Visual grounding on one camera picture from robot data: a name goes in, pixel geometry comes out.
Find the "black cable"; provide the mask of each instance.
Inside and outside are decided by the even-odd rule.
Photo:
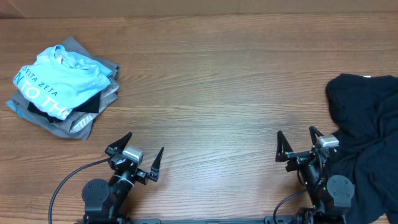
[[[289,196],[289,197],[283,199],[283,201],[281,201],[281,202],[276,206],[276,208],[275,208],[275,210],[274,210],[274,214],[272,215],[272,217],[274,218],[274,223],[275,223],[275,224],[278,224],[278,222],[277,222],[277,220],[276,220],[276,212],[278,211],[278,208],[279,208],[280,206],[282,206],[283,203],[287,202],[288,200],[290,200],[290,199],[292,199],[292,198],[294,198],[294,197],[297,197],[297,196],[302,195],[302,194],[303,194],[304,192],[306,192],[307,190],[308,190],[308,189],[303,189],[303,190],[301,190],[301,191],[299,191],[299,192],[297,192],[297,193],[295,193],[295,194],[292,194],[291,196]]]
[[[91,163],[91,164],[87,164],[87,165],[85,165],[85,166],[82,166],[81,168],[79,168],[79,169],[73,171],[71,174],[69,174],[69,175],[61,182],[61,184],[57,187],[57,189],[55,190],[55,192],[54,192],[54,194],[52,195],[52,198],[51,198],[50,207],[49,207],[49,224],[52,224],[52,206],[53,206],[53,204],[54,204],[55,197],[57,196],[58,192],[60,191],[60,189],[61,189],[61,187],[64,185],[64,183],[65,183],[69,178],[71,178],[73,175],[75,175],[77,172],[79,172],[79,171],[81,171],[81,170],[83,170],[83,169],[86,169],[87,167],[91,167],[91,166],[93,166],[93,165],[97,165],[97,164],[100,164],[100,163],[103,163],[103,162],[107,162],[107,161],[109,161],[109,160],[110,160],[110,158],[107,158],[107,159],[103,159],[103,160],[96,161],[96,162],[93,162],[93,163]]]
[[[304,185],[303,182],[301,181],[300,170],[297,170],[297,178],[298,178],[298,181],[300,182],[300,184],[301,184],[302,186],[305,187],[305,185]]]
[[[83,224],[86,224],[87,223],[87,214],[84,214],[83,215]]]
[[[287,202],[288,200],[300,196],[302,195],[304,192],[308,191],[308,190],[312,190],[314,188],[316,188],[319,184],[319,182],[322,179],[322,174],[323,174],[323,164],[322,164],[322,160],[321,160],[321,155],[319,153],[319,149],[315,149],[315,154],[317,155],[318,161],[319,161],[319,175],[318,175],[318,179],[316,184],[314,184],[313,186],[307,187],[306,189],[303,189],[295,194],[292,194],[291,196],[288,196],[287,198],[283,199],[283,201],[281,201],[275,208],[274,210],[274,214],[272,215],[273,219],[274,219],[274,224],[278,224],[277,220],[276,220],[276,212],[278,211],[279,207],[282,206],[285,202]],[[301,182],[301,178],[300,178],[300,173],[299,171],[297,172],[297,177],[298,177],[298,181],[303,185],[303,183]]]

